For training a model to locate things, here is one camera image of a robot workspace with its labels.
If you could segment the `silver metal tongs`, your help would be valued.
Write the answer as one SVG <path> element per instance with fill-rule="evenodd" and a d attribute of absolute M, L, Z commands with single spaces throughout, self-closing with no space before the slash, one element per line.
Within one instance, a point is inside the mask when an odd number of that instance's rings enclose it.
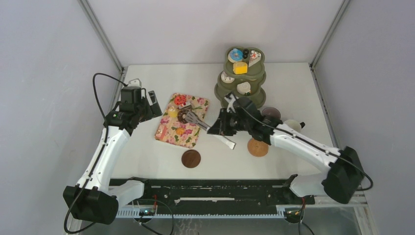
<path fill-rule="evenodd" d="M 206 132 L 208 132 L 208 130 L 210 129 L 210 126 L 207 123 L 205 123 L 204 121 L 200 120 L 199 117 L 192 111 L 188 111 L 185 114 L 185 120 L 188 123 L 193 123 L 193 124 L 198 125 L 200 128 L 202 128 Z M 230 139 L 228 139 L 224 136 L 220 136 L 220 135 L 214 135 L 214 137 L 217 138 L 223 144 L 225 144 L 231 150 L 235 149 L 236 143 L 231 141 Z"/>

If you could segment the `chocolate sprinkled donut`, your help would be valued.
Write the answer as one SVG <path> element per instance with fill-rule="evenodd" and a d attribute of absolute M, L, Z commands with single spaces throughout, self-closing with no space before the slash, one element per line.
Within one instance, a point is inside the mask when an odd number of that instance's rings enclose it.
<path fill-rule="evenodd" d="M 177 119 L 182 124 L 195 123 L 195 114 L 192 111 L 179 110 Z"/>

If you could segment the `floral dessert tray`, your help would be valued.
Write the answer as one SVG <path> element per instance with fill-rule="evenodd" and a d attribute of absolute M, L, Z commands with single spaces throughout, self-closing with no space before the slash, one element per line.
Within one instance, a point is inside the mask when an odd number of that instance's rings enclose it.
<path fill-rule="evenodd" d="M 192 149 L 198 140 L 201 128 L 185 120 L 189 111 L 204 120 L 210 100 L 207 98 L 182 93 L 170 97 L 162 114 L 154 138 L 158 141 Z"/>

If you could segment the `white swirl roll cake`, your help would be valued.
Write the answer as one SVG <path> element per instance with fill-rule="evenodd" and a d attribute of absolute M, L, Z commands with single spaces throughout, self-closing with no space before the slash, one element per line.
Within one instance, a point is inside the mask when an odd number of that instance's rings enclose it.
<path fill-rule="evenodd" d="M 237 91 L 242 95 L 251 95 L 251 85 L 249 82 L 243 82 L 236 86 Z"/>

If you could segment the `white chocolate-striped donut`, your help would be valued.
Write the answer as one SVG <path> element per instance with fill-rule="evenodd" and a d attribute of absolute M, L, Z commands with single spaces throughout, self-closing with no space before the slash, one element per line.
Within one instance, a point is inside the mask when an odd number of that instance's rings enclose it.
<path fill-rule="evenodd" d="M 222 82 L 224 82 L 226 84 L 230 84 L 235 80 L 235 78 L 227 75 L 224 71 L 222 71 L 222 73 L 220 75 L 220 78 L 221 78 Z"/>

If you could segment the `purple mug black handle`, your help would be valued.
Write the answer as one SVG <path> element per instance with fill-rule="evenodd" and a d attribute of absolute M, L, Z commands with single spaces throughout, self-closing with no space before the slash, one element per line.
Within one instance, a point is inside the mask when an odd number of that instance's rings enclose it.
<path fill-rule="evenodd" d="M 261 114 L 263 116 L 271 116 L 271 117 L 278 118 L 278 119 L 281 118 L 280 111 L 277 108 L 274 108 L 274 107 L 266 107 L 266 108 L 264 108 L 262 110 Z"/>

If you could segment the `yellow swirl roll cake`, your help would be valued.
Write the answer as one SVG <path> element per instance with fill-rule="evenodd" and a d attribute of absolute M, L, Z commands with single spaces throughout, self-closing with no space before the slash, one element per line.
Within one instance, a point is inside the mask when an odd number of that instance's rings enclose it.
<path fill-rule="evenodd" d="M 248 64 L 243 61 L 233 63 L 232 67 L 234 74 L 246 74 L 248 72 Z"/>

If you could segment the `blue glazed donut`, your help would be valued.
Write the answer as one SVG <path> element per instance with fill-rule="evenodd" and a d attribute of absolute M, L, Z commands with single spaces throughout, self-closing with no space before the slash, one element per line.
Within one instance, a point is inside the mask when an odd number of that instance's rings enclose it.
<path fill-rule="evenodd" d="M 231 63 L 241 62 L 243 60 L 243 51 L 233 48 L 229 51 L 227 58 Z"/>

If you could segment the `dark cup white interior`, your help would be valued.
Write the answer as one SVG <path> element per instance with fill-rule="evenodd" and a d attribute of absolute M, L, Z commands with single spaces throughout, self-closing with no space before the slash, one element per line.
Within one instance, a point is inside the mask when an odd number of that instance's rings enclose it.
<path fill-rule="evenodd" d="M 293 130 L 295 130 L 295 131 L 297 131 L 299 133 L 305 127 L 305 123 L 304 122 L 299 122 L 299 121 L 294 120 L 294 119 L 286 120 L 284 122 L 284 124 L 288 125 L 291 129 L 293 129 Z"/>

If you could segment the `triangular fruit cake slice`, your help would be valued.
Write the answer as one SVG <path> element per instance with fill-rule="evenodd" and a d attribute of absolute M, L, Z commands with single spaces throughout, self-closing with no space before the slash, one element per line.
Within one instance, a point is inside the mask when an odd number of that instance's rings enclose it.
<path fill-rule="evenodd" d="M 261 58 L 262 58 L 261 52 L 259 52 L 257 50 L 251 50 L 250 57 L 249 57 L 249 62 L 248 62 L 248 67 L 252 67 L 254 64 L 260 62 Z"/>

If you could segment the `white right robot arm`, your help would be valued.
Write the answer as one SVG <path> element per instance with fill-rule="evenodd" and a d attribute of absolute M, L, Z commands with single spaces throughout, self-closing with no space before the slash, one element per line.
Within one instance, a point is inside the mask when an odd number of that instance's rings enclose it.
<path fill-rule="evenodd" d="M 290 204 L 302 197 L 325 193 L 334 201 L 347 204 L 367 174 L 358 153 L 352 147 L 344 149 L 319 143 L 291 128 L 282 120 L 262 115 L 247 97 L 234 93 L 225 96 L 228 103 L 219 112 L 216 122 L 207 129 L 209 135 L 233 136 L 246 131 L 257 141 L 285 149 L 301 157 L 319 170 L 314 175 L 295 175 L 283 190 L 283 199 Z"/>

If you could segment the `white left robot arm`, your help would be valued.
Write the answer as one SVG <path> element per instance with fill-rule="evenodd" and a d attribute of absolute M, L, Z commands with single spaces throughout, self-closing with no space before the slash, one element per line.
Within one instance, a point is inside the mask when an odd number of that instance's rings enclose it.
<path fill-rule="evenodd" d="M 120 207 L 133 200 L 149 203 L 153 191 L 138 180 L 110 187 L 116 162 L 137 126 L 162 115 L 154 91 L 142 87 L 139 79 L 128 82 L 120 101 L 105 116 L 98 147 L 87 169 L 74 186 L 67 186 L 63 198 L 68 216 L 92 223 L 111 224 Z"/>

